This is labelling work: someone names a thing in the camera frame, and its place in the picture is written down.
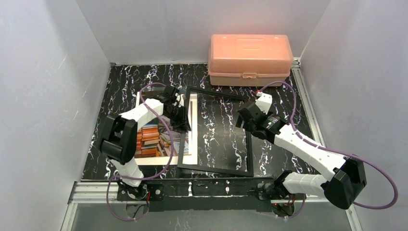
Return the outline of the black picture frame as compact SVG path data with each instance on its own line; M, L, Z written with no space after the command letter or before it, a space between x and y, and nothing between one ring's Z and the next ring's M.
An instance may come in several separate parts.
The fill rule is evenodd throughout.
M211 96L226 97L226 98L230 98L230 99L238 100L238 101L247 101L247 98L245 98L243 96L234 95L234 94L230 94L230 93L222 93L222 92L216 92L216 91L211 91L211 90L205 90L205 89L196 88L196 87L192 87L192 86L187 86L186 87L186 94L185 94L186 95L186 101L187 101L185 103L185 106L186 106L187 109L189 109L189 105L190 105L191 91L197 92L197 93L202 93L202 94L208 94L208 95L211 95ZM254 176L253 152L252 152L252 136L251 136L250 132L245 133L246 160L247 160L246 171L183 164L184 146L185 146L184 145L185 144L185 134L186 134L186 132L181 133L179 154L178 154L178 162L177 162L177 167L178 168L194 170L194 171L202 171L202 172L229 174L229 175L234 175L234 176L239 176L239 177L250 177L250 178L252 178Z

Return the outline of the cat photo print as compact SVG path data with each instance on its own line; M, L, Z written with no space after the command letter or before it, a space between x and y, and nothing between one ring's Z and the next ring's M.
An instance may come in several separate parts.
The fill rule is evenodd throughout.
M173 130L169 118L162 119L155 118L138 130L135 158L169 157L171 147L178 156L182 131Z

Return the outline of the white mat board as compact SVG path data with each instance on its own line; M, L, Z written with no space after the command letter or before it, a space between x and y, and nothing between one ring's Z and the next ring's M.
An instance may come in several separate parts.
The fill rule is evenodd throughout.
M183 164L196 165L198 164L198 142L197 142L197 95L190 96L190 105L188 109L188 120L191 131L185 134L184 158ZM151 157L151 158L135 158L140 166L155 166L166 165L169 157ZM173 156L171 165L177 165L178 156Z

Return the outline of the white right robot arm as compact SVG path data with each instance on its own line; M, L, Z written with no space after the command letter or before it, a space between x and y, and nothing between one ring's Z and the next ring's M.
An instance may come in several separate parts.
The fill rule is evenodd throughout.
M264 113L253 103L238 113L238 127L291 152L318 171L317 175L284 171L274 181L273 192L321 196L346 210L365 188L364 164L356 157L324 150L320 143L293 129L287 120L272 112Z

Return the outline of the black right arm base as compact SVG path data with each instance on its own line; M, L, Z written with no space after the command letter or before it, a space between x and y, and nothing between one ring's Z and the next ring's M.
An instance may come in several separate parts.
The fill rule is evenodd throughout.
M286 178L292 174L293 171L285 170L281 173L277 179L275 179L272 183L260 183L257 184L255 188L253 188L255 197L258 200L265 201L265 200L284 200L288 198L288 202L283 203L283 205L279 203L272 204L272 212L275 214L275 218L280 219L291 219L295 218L302 212L305 203L306 203L306 195L301 194L302 203L300 208L295 211L294 210L294 203L296 201L296 194L290 193L283 185Z

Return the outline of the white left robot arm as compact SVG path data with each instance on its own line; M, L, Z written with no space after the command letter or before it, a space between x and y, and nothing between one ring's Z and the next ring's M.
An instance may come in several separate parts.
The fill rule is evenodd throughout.
M155 96L140 98L140 103L135 108L105 118L98 148L116 167L126 185L139 187L143 181L160 176L157 173L151 177L144 177L134 155L139 130L152 120L156 118L162 120L164 117L170 122L169 125L165 125L168 131L173 128L181 132L191 130L186 96L176 87L165 86L163 92Z

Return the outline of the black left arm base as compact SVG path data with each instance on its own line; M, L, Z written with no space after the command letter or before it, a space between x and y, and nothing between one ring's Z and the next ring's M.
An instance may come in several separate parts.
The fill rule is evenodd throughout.
M118 185L118 201L162 201L164 188L161 184L144 184L139 187L130 187L127 184Z

